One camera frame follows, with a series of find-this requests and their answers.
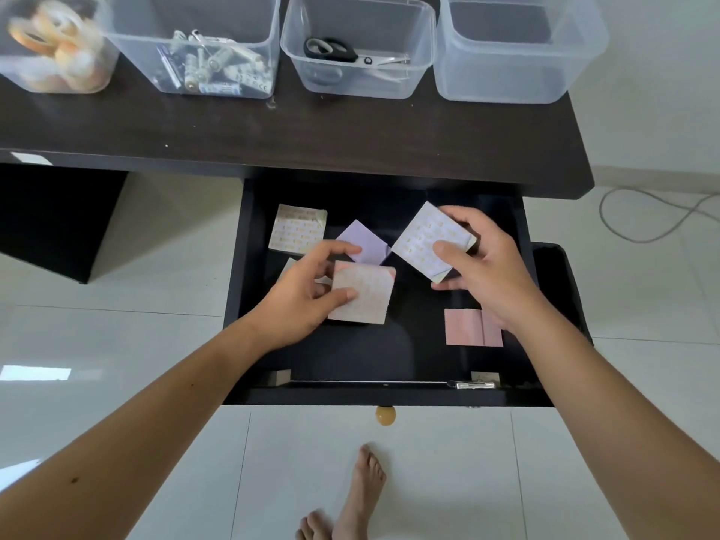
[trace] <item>scissors handle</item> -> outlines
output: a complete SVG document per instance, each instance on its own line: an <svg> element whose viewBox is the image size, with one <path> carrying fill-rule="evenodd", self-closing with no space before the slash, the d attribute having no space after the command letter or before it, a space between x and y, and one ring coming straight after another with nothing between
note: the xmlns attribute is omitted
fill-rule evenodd
<svg viewBox="0 0 720 540"><path fill-rule="evenodd" d="M308 58L335 62L355 62L358 59L354 49L339 39L307 38L302 50Z"/></svg>

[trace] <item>clear plastic container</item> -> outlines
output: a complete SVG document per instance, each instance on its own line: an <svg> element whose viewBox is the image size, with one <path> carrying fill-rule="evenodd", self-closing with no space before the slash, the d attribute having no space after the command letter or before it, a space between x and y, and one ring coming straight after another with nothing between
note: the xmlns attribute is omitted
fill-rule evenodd
<svg viewBox="0 0 720 540"><path fill-rule="evenodd" d="M608 46L594 0L440 0L438 92L548 104Z"/></svg>
<svg viewBox="0 0 720 540"><path fill-rule="evenodd" d="M337 39L358 62L305 56L305 40ZM407 99L435 60L435 11L419 0L290 0L280 42L306 89L316 93ZM365 66L365 56L402 63Z"/></svg>
<svg viewBox="0 0 720 540"><path fill-rule="evenodd" d="M108 37L164 93L267 99L280 0L115 0Z"/></svg>
<svg viewBox="0 0 720 540"><path fill-rule="evenodd" d="M105 0L0 0L0 73L33 93L95 93L117 48Z"/></svg>

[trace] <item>open drawer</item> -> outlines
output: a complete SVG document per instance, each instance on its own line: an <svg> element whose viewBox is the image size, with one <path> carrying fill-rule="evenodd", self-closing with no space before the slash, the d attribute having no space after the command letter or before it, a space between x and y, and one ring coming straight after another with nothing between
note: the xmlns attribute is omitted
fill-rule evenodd
<svg viewBox="0 0 720 540"><path fill-rule="evenodd" d="M467 181L424 181L268 171L245 182L225 325L251 310L278 279L286 253L268 249L279 204L325 209L325 238L355 219L392 245L425 201L475 207L513 236L535 276L522 199L489 194ZM435 291L395 254L397 270L384 325L325 321L295 345L271 352L247 372L226 404L264 405L551 405L517 340L503 332L501 348L445 344L445 309L479 308L465 291ZM262 387L264 372L291 369L292 381ZM455 389L471 372L499 373L499 389Z"/></svg>

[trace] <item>foot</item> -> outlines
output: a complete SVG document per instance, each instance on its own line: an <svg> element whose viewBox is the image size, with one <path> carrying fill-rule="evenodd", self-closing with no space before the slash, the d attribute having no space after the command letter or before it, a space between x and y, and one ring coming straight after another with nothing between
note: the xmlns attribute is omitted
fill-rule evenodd
<svg viewBox="0 0 720 540"><path fill-rule="evenodd" d="M295 540L330 540L330 527L325 524L319 512L311 512L301 519Z"/></svg>
<svg viewBox="0 0 720 540"><path fill-rule="evenodd" d="M353 468L348 498L333 530L333 540L367 540L367 526L380 499L385 479L377 457L367 445L363 445Z"/></svg>

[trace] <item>white wall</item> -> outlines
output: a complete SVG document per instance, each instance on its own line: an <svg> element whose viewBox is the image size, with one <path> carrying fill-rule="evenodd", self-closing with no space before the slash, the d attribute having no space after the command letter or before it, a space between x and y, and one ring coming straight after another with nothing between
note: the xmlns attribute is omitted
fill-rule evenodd
<svg viewBox="0 0 720 540"><path fill-rule="evenodd" d="M570 90L590 164L720 179L720 0L596 1L610 46Z"/></svg>

